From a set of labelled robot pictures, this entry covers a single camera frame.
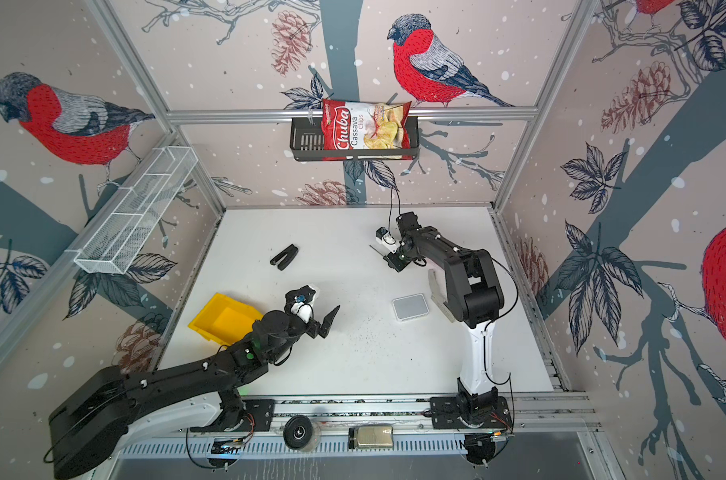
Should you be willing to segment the black wall basket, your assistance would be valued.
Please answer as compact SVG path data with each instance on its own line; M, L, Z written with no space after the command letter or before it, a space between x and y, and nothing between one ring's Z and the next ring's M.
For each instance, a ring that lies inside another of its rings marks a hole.
M405 134L401 148L371 149L365 145L364 136L351 133L339 143L326 144L321 120L293 118L289 146L296 161L341 161L341 160L410 160L419 155L419 122L415 116L405 121Z

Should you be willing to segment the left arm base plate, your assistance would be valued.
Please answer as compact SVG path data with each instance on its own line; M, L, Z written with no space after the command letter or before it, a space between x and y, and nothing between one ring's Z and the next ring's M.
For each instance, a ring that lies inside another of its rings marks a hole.
M193 427L194 433L266 432L270 429L276 402L274 399L243 399L232 397L221 403L222 412L203 427Z

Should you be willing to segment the red cassava chips bag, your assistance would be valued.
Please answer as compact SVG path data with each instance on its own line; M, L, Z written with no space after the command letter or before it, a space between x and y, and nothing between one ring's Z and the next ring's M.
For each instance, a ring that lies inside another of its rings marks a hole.
M322 129L326 144L339 143L351 133L364 136L371 149L401 148L411 103L362 103L326 99L322 102Z

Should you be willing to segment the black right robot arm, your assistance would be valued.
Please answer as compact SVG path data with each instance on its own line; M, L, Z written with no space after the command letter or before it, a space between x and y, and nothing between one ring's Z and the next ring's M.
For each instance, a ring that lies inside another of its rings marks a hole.
M451 321L466 331L468 346L459 375L460 390L468 395L484 394L496 386L491 373L492 339L505 297L495 268L495 259L485 249L470 249L449 240L433 226L422 226L413 212L396 219L398 237L384 227L375 237L387 252L383 259L397 272L409 265L434 264L443 271L429 275L432 301Z

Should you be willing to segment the small grey square box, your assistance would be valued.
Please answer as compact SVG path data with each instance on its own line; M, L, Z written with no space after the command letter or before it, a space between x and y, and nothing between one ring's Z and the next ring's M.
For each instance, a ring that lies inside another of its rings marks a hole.
M392 309L397 322L418 319L430 313L427 299L422 293L393 299Z

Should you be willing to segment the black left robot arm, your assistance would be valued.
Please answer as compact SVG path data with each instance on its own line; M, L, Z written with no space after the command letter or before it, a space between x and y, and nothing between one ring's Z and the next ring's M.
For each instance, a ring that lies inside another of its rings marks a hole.
M316 290L288 292L280 310L253 322L245 336L209 357L163 370L99 370L49 417L51 447L44 462L57 479L75 479L115 452L175 430L243 429L241 443L269 428L272 403L247 403L240 388L283 364L302 337L328 336L339 310L314 313Z

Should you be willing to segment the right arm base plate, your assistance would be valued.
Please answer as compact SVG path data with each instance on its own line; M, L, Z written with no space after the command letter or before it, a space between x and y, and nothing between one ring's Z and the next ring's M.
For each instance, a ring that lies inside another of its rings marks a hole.
M478 403L472 400L469 404L460 402L456 396L431 397L428 410L428 417L436 430L507 430L513 425L507 399L499 395L491 401Z

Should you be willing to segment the yellow plastic bin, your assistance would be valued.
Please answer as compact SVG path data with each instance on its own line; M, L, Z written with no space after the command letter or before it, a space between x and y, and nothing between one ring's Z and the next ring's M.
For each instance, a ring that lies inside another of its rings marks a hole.
M208 341L230 346L242 340L261 320L256 308L216 293L188 324L188 328Z

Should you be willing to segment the black round knob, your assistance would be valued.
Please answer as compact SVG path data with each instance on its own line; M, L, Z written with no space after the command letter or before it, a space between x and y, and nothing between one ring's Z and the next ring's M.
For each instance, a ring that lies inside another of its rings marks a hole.
M285 445L294 451L310 451L313 448L315 427L304 415L291 417L283 428Z

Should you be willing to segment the tan rectangular device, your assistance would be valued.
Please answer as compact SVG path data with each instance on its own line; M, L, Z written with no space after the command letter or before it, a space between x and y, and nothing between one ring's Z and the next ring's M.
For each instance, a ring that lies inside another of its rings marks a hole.
M393 449L393 426L387 424L368 424L350 428L348 431L349 450Z

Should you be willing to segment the black clip tool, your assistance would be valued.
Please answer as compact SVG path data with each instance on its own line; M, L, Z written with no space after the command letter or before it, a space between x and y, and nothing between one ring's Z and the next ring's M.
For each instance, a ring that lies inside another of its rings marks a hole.
M279 271L284 271L296 258L299 248L290 244L270 260L271 266L276 266Z

